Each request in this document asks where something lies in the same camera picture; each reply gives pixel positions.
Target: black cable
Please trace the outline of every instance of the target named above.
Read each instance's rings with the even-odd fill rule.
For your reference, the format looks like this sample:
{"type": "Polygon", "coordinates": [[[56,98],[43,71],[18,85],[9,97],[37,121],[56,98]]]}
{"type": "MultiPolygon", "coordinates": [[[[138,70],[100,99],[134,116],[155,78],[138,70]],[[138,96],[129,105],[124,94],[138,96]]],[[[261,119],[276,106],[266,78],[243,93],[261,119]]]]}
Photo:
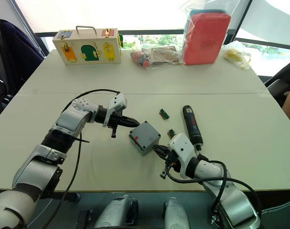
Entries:
{"type": "Polygon", "coordinates": [[[63,194],[63,196],[62,196],[62,198],[61,198],[61,200],[60,200],[60,202],[59,202],[57,208],[55,209],[55,211],[53,212],[52,216],[51,216],[50,219],[45,223],[45,225],[43,226],[42,229],[46,229],[46,228],[48,227],[48,225],[51,223],[51,221],[54,219],[54,217],[55,217],[56,214],[58,213],[58,211],[59,211],[59,209],[60,209],[60,207],[61,207],[61,205],[62,205],[62,203],[63,203],[63,201],[64,201],[65,196],[66,196],[67,193],[69,192],[69,189],[70,189],[70,187],[71,187],[71,185],[72,185],[72,183],[73,183],[73,181],[74,181],[74,179],[75,179],[76,173],[77,173],[77,169],[78,169],[78,165],[79,165],[79,159],[80,159],[81,148],[82,148],[82,142],[80,141],[80,142],[79,142],[79,147],[78,147],[78,156],[77,156],[77,161],[76,161],[76,166],[75,166],[75,170],[74,170],[73,177],[72,177],[72,179],[71,179],[71,181],[70,181],[70,183],[69,183],[69,185],[68,185],[66,191],[64,192],[64,194],[63,194]]]}
{"type": "Polygon", "coordinates": [[[83,97],[84,95],[87,95],[87,94],[90,94],[90,93],[93,93],[93,92],[114,92],[116,94],[119,94],[120,92],[118,91],[115,91],[115,90],[111,90],[111,89],[96,89],[96,90],[91,90],[91,91],[87,91],[85,93],[82,93],[80,94],[79,96],[73,98],[66,106],[65,108],[63,109],[62,112],[64,112],[69,106],[70,104],[73,102],[74,99],[79,99],[80,97],[83,97]]]}
{"type": "Polygon", "coordinates": [[[218,195],[214,201],[214,203],[212,204],[212,207],[211,207],[211,210],[212,212],[215,210],[217,204],[219,203],[220,199],[221,199],[221,196],[223,194],[223,191],[225,190],[225,187],[226,187],[226,183],[227,183],[227,167],[226,165],[221,162],[221,161],[209,161],[210,163],[217,163],[217,164],[221,164],[222,165],[222,168],[223,168],[223,179],[222,179],[222,184],[221,184],[221,187],[220,187],[220,190],[218,192],[218,195]]]}
{"type": "MultiPolygon", "coordinates": [[[[180,184],[191,184],[191,183],[201,183],[201,182],[213,181],[213,180],[223,180],[223,177],[210,177],[210,178],[201,178],[201,179],[180,180],[180,179],[174,178],[169,173],[169,169],[170,169],[170,167],[168,167],[165,164],[165,171],[166,171],[166,174],[168,175],[168,177],[171,180],[173,180],[173,181],[175,181],[177,183],[180,183],[180,184]]],[[[227,177],[227,181],[232,181],[232,182],[241,184],[241,185],[245,186],[247,189],[250,190],[250,192],[252,193],[252,195],[254,196],[254,198],[255,198],[255,200],[257,202],[257,211],[258,211],[259,218],[261,218],[262,206],[261,206],[261,202],[260,202],[259,196],[257,195],[256,191],[254,191],[253,188],[251,188],[249,185],[247,185],[246,183],[244,183],[244,182],[242,182],[240,180],[227,177]]]]}

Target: robotic arm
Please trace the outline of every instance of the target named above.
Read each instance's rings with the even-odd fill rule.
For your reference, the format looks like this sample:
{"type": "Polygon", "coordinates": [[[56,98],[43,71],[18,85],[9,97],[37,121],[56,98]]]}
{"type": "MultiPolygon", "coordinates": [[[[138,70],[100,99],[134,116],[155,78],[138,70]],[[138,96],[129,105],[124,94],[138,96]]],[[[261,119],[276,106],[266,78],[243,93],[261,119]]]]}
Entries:
{"type": "Polygon", "coordinates": [[[118,125],[138,126],[136,120],[122,116],[126,107],[122,93],[110,101],[108,109],[83,98],[73,100],[17,171],[12,190],[0,193],[0,229],[26,228],[38,200],[55,190],[62,174],[58,165],[64,162],[75,140],[83,141],[77,137],[86,123],[112,128],[113,138],[118,125]]]}
{"type": "MultiPolygon", "coordinates": [[[[169,173],[170,167],[184,179],[223,177],[223,167],[208,162],[201,155],[196,156],[194,146],[184,133],[175,135],[168,147],[155,145],[153,149],[166,161],[166,168],[160,175],[162,178],[169,173]]],[[[218,196],[221,184],[222,180],[202,182],[205,190],[214,198],[218,196]]],[[[246,195],[233,182],[227,181],[211,224],[215,228],[258,229],[260,219],[246,195]]]]}

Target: colorful lock board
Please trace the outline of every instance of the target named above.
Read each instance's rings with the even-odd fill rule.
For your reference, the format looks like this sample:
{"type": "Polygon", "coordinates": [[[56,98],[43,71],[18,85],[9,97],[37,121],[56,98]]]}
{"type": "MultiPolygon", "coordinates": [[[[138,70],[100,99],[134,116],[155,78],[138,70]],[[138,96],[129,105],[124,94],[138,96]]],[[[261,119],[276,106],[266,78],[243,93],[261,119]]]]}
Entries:
{"type": "Polygon", "coordinates": [[[121,41],[115,28],[59,31],[53,43],[66,65],[121,63],[121,41]]]}

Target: clear plastic wrapper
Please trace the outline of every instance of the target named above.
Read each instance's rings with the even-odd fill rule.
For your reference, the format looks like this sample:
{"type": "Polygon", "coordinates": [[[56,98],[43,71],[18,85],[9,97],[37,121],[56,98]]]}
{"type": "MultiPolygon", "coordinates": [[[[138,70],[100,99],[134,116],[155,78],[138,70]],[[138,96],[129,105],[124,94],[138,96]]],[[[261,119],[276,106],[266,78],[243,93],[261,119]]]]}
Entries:
{"type": "Polygon", "coordinates": [[[234,41],[230,44],[223,45],[221,49],[222,56],[240,67],[241,69],[249,69],[251,54],[247,52],[247,48],[240,42],[234,41]]]}
{"type": "Polygon", "coordinates": [[[173,45],[132,50],[130,55],[137,65],[147,70],[164,67],[170,64],[180,64],[180,54],[173,45]]]}
{"type": "Polygon", "coordinates": [[[240,0],[189,0],[181,6],[187,21],[182,47],[186,65],[213,63],[240,0]]]}

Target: black screwdriver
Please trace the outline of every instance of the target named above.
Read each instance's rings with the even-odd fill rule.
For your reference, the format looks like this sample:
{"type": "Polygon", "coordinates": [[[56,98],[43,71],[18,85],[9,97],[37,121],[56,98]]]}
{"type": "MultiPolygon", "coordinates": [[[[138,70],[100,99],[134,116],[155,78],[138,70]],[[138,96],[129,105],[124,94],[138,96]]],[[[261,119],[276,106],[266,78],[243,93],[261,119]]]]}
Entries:
{"type": "Polygon", "coordinates": [[[186,105],[183,107],[182,111],[188,131],[189,140],[193,145],[195,145],[196,150],[199,151],[203,145],[203,140],[195,119],[193,109],[191,106],[186,105]]]}

